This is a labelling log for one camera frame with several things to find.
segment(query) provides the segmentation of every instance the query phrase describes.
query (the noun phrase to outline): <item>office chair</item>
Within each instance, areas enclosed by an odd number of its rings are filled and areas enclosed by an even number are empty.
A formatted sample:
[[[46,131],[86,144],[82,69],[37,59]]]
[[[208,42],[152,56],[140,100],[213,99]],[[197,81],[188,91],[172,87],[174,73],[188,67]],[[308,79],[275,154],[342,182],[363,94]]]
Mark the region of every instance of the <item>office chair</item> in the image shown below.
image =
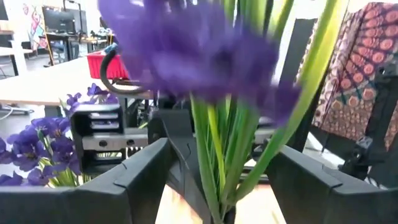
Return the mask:
[[[58,59],[59,63],[64,62],[65,59],[61,57],[61,54],[63,54],[65,52],[64,45],[60,41],[51,41],[50,45],[52,48],[52,52],[57,55],[57,58],[54,57],[54,60]]]

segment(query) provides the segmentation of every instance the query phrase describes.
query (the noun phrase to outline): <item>white table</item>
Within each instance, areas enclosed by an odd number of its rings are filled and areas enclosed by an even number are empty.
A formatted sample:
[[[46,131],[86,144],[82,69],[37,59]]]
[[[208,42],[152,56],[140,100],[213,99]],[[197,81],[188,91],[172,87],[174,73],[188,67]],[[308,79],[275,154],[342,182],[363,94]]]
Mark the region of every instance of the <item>white table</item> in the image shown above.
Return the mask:
[[[67,94],[80,92],[86,95],[92,83],[102,89],[101,80],[90,77],[86,57],[70,62],[43,68],[26,75],[0,80],[0,103],[25,105],[44,105],[46,116],[58,116],[60,99],[66,100]],[[117,88],[133,90],[136,86],[119,86]],[[140,98],[151,99],[151,94],[143,93]]]
[[[12,68],[14,69],[14,75],[17,76],[19,75],[18,68],[17,68],[17,62],[15,60],[15,54],[16,50],[10,47],[0,47],[0,56],[10,56],[11,63],[12,63]],[[33,50],[29,49],[22,49],[23,54],[29,54],[32,53]]]
[[[32,52],[33,50],[22,49],[22,53],[24,54],[29,54]],[[0,56],[9,56],[9,55],[14,55],[14,49],[10,47],[0,47]]]

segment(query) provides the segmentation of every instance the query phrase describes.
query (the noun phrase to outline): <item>desk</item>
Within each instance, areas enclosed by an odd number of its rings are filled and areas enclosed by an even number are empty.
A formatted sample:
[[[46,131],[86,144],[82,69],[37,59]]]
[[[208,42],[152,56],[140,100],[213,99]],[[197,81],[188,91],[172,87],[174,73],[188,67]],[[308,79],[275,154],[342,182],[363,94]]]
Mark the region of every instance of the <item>desk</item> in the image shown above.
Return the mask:
[[[62,42],[64,42],[64,44],[67,47],[67,60],[70,61],[72,59],[72,54],[71,54],[71,48],[70,48],[70,43],[69,43],[69,39],[74,38],[76,39],[78,36],[77,35],[72,35],[72,34],[57,34],[57,33],[53,33],[53,32],[48,32],[45,35],[41,35],[39,36],[40,38],[46,38],[45,36],[47,36],[48,41],[49,41],[49,50],[51,51],[52,54],[52,48],[51,48],[51,41],[57,41],[57,40],[62,40]],[[50,63],[51,66],[54,65],[54,61],[52,60],[52,58],[50,57]]]
[[[81,39],[80,42],[87,44],[87,53],[92,53],[95,50],[94,45],[98,47],[99,44],[107,43],[107,40]]]
[[[14,49],[10,47],[0,47],[0,56],[10,56],[11,63],[12,63],[12,68],[14,69],[14,74],[15,76],[18,76],[18,68],[17,68],[17,63],[15,61],[14,57]],[[24,54],[29,54],[32,53],[33,50],[28,50],[28,49],[22,49],[22,53]]]
[[[186,201],[165,186],[156,224],[202,224]],[[286,224],[270,185],[258,185],[236,206],[235,224]]]
[[[0,30],[0,35],[12,35],[14,31],[12,30]]]
[[[59,116],[60,99],[66,100],[67,94],[78,92],[86,95],[87,88],[92,83],[105,88],[101,80],[90,77],[87,58],[82,57],[28,72],[23,76],[0,80],[0,103],[45,105],[46,116]],[[137,88],[121,85],[116,87],[125,90]],[[152,99],[152,94],[143,93],[139,98]]]

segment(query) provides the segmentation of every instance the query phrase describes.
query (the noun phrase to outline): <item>green leaf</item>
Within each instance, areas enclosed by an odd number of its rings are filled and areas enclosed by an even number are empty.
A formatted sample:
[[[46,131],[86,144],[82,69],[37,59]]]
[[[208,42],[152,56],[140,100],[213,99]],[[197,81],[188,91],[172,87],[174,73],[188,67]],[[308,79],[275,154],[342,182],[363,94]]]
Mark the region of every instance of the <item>green leaf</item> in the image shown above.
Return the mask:
[[[207,205],[209,206],[211,216],[215,223],[222,223],[220,217],[220,205],[218,203],[217,186],[213,173],[213,167],[210,164],[210,155],[206,148],[207,134],[207,105],[191,96],[192,116],[195,122],[195,134],[197,139],[197,151],[200,177],[205,193]]]
[[[226,16],[233,21],[236,0],[223,0],[223,5]]]
[[[232,161],[228,167],[225,188],[221,195],[223,203],[229,203],[227,202],[229,194],[234,192],[239,184],[239,178],[248,158],[254,132],[259,122],[259,115],[247,105],[239,105],[239,110],[241,113],[238,118],[238,125],[233,130],[237,136],[236,142],[234,142],[234,145],[230,143],[227,151],[227,156],[232,157]]]
[[[317,91],[322,76],[327,69],[330,55],[334,49],[334,44],[331,43],[336,42],[346,7],[347,1],[345,0],[327,1],[326,8],[320,18],[317,33],[314,36],[308,57],[305,59],[302,75],[299,80],[303,88],[300,99],[287,125],[284,128],[278,129],[273,134],[256,166],[237,189],[236,195],[234,196],[235,202],[242,199],[253,190],[271,159],[299,126],[300,121]]]
[[[266,1],[265,0],[248,0],[248,5],[246,5],[246,18],[249,19],[251,27],[256,30],[259,34],[262,34],[264,30],[264,20],[266,11]]]
[[[223,135],[223,141],[224,141],[223,154],[224,154],[225,158],[226,158],[226,153],[228,150],[227,147],[229,146],[229,143],[233,142],[233,140],[236,139],[233,137],[232,133],[233,133],[233,126],[234,126],[234,123],[236,120],[236,114],[237,114],[237,110],[238,110],[236,99],[228,99],[227,105],[228,105],[227,122],[226,122],[226,129],[223,133],[224,134]],[[225,170],[228,170],[228,167],[229,167],[229,164],[226,164]]]
[[[221,145],[220,135],[218,134],[218,127],[216,121],[216,110],[214,106],[208,106],[208,119],[210,125],[211,137],[213,139],[213,145],[215,147],[217,165],[218,165],[218,180],[220,194],[225,185],[225,169],[224,169],[224,158],[223,158],[223,146]]]
[[[282,39],[287,19],[289,18],[290,11],[292,10],[294,0],[285,0],[282,6],[281,13],[278,16],[276,27],[274,31],[274,39],[279,41]]]
[[[217,130],[220,134],[221,147],[224,148],[224,142],[227,138],[227,119],[228,119],[228,111],[227,111],[227,101],[223,101],[217,104],[216,106],[216,123]]]
[[[272,8],[274,7],[274,0],[267,0],[266,11],[264,16],[263,34],[268,33],[269,23],[271,22]]]

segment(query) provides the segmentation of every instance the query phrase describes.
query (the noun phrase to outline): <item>vase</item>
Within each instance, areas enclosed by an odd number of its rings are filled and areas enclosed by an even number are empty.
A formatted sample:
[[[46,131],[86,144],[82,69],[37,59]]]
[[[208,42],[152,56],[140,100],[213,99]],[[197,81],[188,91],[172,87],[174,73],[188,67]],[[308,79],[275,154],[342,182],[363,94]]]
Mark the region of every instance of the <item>vase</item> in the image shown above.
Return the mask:
[[[236,216],[236,207],[233,206],[226,214],[223,220],[223,224],[234,224],[235,223],[235,216]]]

